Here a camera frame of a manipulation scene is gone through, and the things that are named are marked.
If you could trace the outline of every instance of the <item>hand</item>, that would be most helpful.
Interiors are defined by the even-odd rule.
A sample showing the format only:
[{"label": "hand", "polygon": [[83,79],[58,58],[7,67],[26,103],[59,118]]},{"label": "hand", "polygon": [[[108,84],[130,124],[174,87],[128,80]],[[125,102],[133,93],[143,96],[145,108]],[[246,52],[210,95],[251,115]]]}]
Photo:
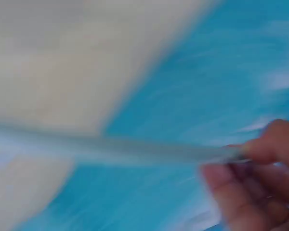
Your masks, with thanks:
[{"label": "hand", "polygon": [[289,122],[272,122],[242,150],[252,163],[202,167],[228,227],[231,231],[289,231]]}]

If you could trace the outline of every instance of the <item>blue paint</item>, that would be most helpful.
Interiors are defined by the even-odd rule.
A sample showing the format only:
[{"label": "blue paint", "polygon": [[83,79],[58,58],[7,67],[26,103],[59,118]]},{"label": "blue paint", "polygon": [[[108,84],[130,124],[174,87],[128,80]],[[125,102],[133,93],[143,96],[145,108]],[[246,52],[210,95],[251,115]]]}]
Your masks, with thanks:
[{"label": "blue paint", "polygon": [[[264,76],[285,66],[289,0],[228,0],[148,73],[106,134],[247,140],[258,130],[238,129],[259,117],[289,118],[289,89],[263,93]],[[190,199],[205,201],[200,179],[186,180],[193,176],[194,169],[182,167],[79,167],[53,203],[19,231],[158,230]]]}]

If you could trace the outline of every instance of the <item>fingernail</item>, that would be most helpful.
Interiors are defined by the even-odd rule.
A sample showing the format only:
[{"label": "fingernail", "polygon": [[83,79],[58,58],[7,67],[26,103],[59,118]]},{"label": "fingernail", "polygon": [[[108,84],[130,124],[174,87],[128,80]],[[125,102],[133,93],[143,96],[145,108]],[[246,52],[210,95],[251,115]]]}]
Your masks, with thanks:
[{"label": "fingernail", "polygon": [[210,188],[218,187],[229,181],[233,175],[225,165],[206,165],[202,168],[202,172]]}]

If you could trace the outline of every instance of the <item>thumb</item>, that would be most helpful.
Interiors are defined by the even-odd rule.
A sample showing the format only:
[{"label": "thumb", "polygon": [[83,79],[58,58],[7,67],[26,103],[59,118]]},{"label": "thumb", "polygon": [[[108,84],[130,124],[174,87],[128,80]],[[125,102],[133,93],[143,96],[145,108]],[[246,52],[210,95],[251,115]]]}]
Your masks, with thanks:
[{"label": "thumb", "polygon": [[262,164],[283,162],[289,167],[289,122],[275,120],[258,139],[243,145],[247,158]]}]

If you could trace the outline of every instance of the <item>beige surface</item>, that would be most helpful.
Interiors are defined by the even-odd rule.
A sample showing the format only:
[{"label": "beige surface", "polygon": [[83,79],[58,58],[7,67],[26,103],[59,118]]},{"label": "beige surface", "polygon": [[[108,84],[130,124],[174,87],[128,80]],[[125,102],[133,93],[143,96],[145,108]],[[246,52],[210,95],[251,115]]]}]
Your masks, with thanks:
[{"label": "beige surface", "polygon": [[[212,1],[0,1],[0,122],[101,134],[143,70]],[[43,209],[71,169],[39,159],[1,169],[0,231]]]}]

